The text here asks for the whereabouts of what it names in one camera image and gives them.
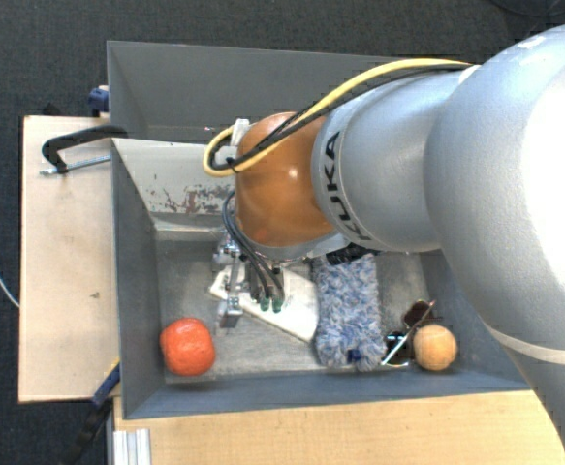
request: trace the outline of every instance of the black cable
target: black cable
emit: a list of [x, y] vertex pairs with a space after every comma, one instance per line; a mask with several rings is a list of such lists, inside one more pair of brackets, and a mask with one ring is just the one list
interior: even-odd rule
[[298, 131], [299, 129], [306, 126], [315, 119], [318, 119], [319, 117], [322, 117], [323, 115], [330, 113], [332, 110], [337, 109], [338, 107], [358, 98], [360, 95], [363, 95], [364, 93], [367, 93], [368, 91], [371, 91], [380, 86], [384, 86], [385, 84], [400, 79], [424, 76], [428, 73], [458, 71], [461, 69], [466, 69], [468, 67], [469, 65], [467, 64], [441, 64], [436, 66], [413, 68], [411, 69], [411, 71], [410, 70], [396, 71], [386, 76], [373, 77], [362, 84], [358, 84], [349, 92], [342, 95], [339, 99], [333, 101], [328, 106], [324, 108], [320, 108], [319, 110], [312, 113], [303, 120], [291, 125], [292, 122], [294, 122], [296, 119], [298, 119], [299, 117], [304, 115], [307, 111], [309, 111], [312, 108], [312, 106], [309, 106], [297, 112], [291, 118], [287, 119], [280, 126], [274, 129], [271, 133], [269, 133], [266, 137], [261, 139], [249, 151], [234, 159], [227, 159], [226, 163], [218, 164], [215, 162], [215, 155], [222, 146], [222, 143], [218, 144], [213, 150], [211, 150], [211, 153], [209, 154], [209, 164], [217, 171], [222, 171], [225, 169], [233, 169], [236, 165], [241, 164], [253, 158], [258, 153], [269, 148], [270, 146], [279, 142], [280, 140], [290, 136], [292, 133]]
[[529, 29], [529, 31], [524, 35], [525, 38], [529, 37], [534, 30], [543, 23], [544, 20], [547, 20], [547, 24], [551, 24], [551, 18], [557, 15], [552, 15], [550, 12], [553, 8], [558, 7], [564, 0], [555, 0], [551, 5], [549, 5], [549, 7], [547, 8], [547, 15], [543, 15], [541, 18], [539, 18], [534, 25]]
[[267, 276], [271, 279], [271, 282], [275, 285], [275, 287], [280, 292], [282, 298], [284, 298], [284, 287], [278, 280], [277, 276], [273, 273], [273, 271], [267, 266], [265, 261], [259, 257], [256, 252], [252, 249], [248, 241], [243, 237], [242, 232], [236, 226], [234, 220], [234, 214], [231, 214], [228, 210], [228, 205], [230, 200], [235, 196], [235, 191], [232, 191], [224, 200], [224, 204], [222, 205], [222, 220], [226, 229], [228, 230], [231, 238], [236, 241], [250, 263], [254, 266], [257, 274], [259, 275], [259, 280], [261, 284], [263, 284], [263, 288], [265, 289], [265, 294], [267, 295], [267, 279], [263, 275], [263, 272], [267, 274]]
[[[235, 233], [235, 228], [233, 227], [233, 223], [231, 221], [231, 217], [229, 216], [229, 212], [228, 212], [228, 202], [230, 201], [230, 199], [233, 197], [234, 194], [235, 192], [232, 191], [224, 201], [224, 205], [222, 206], [222, 221], [224, 222], [224, 226], [226, 227], [229, 235], [231, 236], [231, 239], [235, 241], [237, 244], [239, 244], [239, 246], [243, 246], [241, 244], [240, 236], [237, 236], [237, 234]], [[259, 269], [259, 267], [253, 262], [251, 257], [252, 250], [247, 250], [244, 249], [244, 247], [242, 247], [241, 251], [245, 254], [247, 260], [252, 264], [252, 266], [254, 266], [254, 269], [256, 270], [256, 273], [259, 276], [259, 280], [263, 285], [263, 289], [267, 294], [267, 279], [265, 278], [263, 272]]]
[[553, 18], [553, 17], [558, 17], [558, 16], [564, 16], [565, 15], [565, 9], [560, 11], [560, 12], [555, 12], [552, 13], [551, 9], [557, 7], [558, 5], [560, 5], [562, 2], [564, 2], [565, 0], [555, 0], [549, 7], [546, 8], [546, 10], [542, 13], [542, 14], [531, 14], [528, 12], [523, 12], [517, 9], [513, 9], [511, 7], [508, 7], [507, 5], [503, 4], [502, 2], [500, 2], [499, 0], [488, 0], [491, 4], [493, 4], [495, 7], [497, 7], [498, 9], [501, 9], [504, 12], [507, 12], [509, 14], [513, 14], [514, 16], [521, 16], [521, 17], [533, 17], [533, 18]]

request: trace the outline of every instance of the dark carpet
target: dark carpet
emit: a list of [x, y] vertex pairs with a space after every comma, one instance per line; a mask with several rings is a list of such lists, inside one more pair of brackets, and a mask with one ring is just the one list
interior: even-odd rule
[[[19, 280], [19, 118], [54, 104], [89, 115], [106, 40], [431, 55], [483, 62], [565, 22], [565, 0], [0, 0], [0, 271]], [[0, 290], [0, 464], [52, 464], [83, 402], [17, 404], [18, 312]], [[81, 461], [102, 464], [99, 440]]]

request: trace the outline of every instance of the wooden board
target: wooden board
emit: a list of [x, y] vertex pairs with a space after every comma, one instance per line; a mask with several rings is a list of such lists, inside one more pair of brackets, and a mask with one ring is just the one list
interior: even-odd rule
[[[24, 119], [19, 401], [90, 397], [118, 357], [110, 164], [43, 176], [43, 143], [106, 119]], [[109, 153], [97, 141], [67, 162]]]
[[150, 429], [153, 465], [565, 465], [558, 435], [530, 391], [123, 420]]

